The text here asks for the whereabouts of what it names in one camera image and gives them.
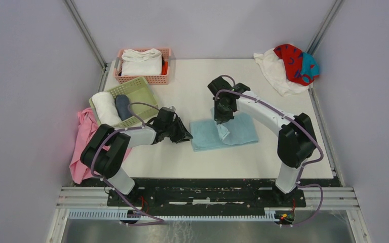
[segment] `wall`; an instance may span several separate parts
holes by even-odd
[[[0,1],[0,242],[44,242],[100,67],[63,1]]]
[[[332,145],[374,242],[389,242],[389,1],[346,1],[315,57]]]
[[[252,58],[282,43],[305,50],[333,0],[76,0],[107,62],[120,48],[171,47],[178,59]]]

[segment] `folded white towel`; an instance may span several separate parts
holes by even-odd
[[[112,94],[105,91],[96,93],[92,96],[92,102],[102,124],[113,126],[122,122],[115,107]]]
[[[162,74],[162,53],[157,49],[145,52],[127,49],[124,50],[122,59],[122,76]]]
[[[309,86],[303,86],[287,79],[284,61],[275,54],[274,48],[264,54],[254,53],[254,59],[259,64],[266,80],[280,95],[299,94],[309,88]]]

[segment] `pink cloth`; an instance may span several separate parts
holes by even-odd
[[[80,184],[82,180],[93,177],[90,173],[90,168],[85,166],[80,161],[80,157],[81,153],[86,148],[86,145],[98,130],[98,124],[95,120],[95,115],[93,114],[92,108],[87,108],[83,111],[80,111],[77,115],[78,119],[80,120],[80,125],[78,126],[74,154],[72,156],[69,169],[71,170],[71,175],[74,182]],[[125,160],[129,155],[130,150],[131,149],[128,148],[123,160]]]

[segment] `table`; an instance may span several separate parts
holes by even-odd
[[[304,112],[309,115],[325,157],[321,162],[307,166],[302,178],[333,178],[308,91],[287,97],[280,96],[264,78],[253,59],[171,60],[170,66],[170,83],[151,88],[158,96],[161,106],[175,106],[187,129],[190,128],[191,121],[212,119],[210,109],[214,102],[207,85],[221,74],[230,75],[237,83],[249,86],[270,104],[293,114]],[[110,72],[104,90],[118,84]],[[194,152],[190,142],[173,144],[165,139],[155,145],[133,148],[123,162],[123,169],[131,177],[275,179],[281,166],[277,155],[278,138],[256,120],[254,123],[259,136],[258,143]],[[315,150],[311,159],[319,156],[319,152]]]

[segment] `plastic basket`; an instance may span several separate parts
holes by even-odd
[[[114,97],[114,99],[116,98],[117,95],[126,95],[129,98],[130,102],[143,102],[155,106],[157,108],[159,107],[157,97],[150,89],[144,77],[137,77],[133,80],[125,82],[124,84],[121,84],[117,87],[107,90],[107,92],[110,92]],[[95,118],[98,125],[101,125],[92,98],[89,99],[89,103],[90,103],[90,107],[93,110],[93,113],[95,114]],[[143,120],[146,120],[158,114],[159,112],[156,109],[153,109],[146,105],[138,105],[138,104],[132,105],[131,109],[136,115],[138,115]],[[119,124],[113,125],[113,127],[128,128],[138,123],[140,123],[140,121],[136,117],[132,116],[122,121]]]
[[[150,50],[151,48],[135,48],[133,50],[145,52]],[[156,48],[162,53],[162,57],[165,60],[165,62],[168,62],[168,70],[166,72],[166,75],[156,75],[156,76],[144,76],[147,82],[151,85],[167,85],[169,83],[169,76],[171,72],[171,65],[169,63],[169,57],[171,56],[171,49],[170,48]],[[125,49],[121,49],[117,55],[117,59],[115,60],[114,65],[114,72],[113,75],[115,79],[120,83],[123,84],[125,82],[128,82],[138,76],[119,76],[120,72],[122,71],[122,64],[123,64],[123,51]]]

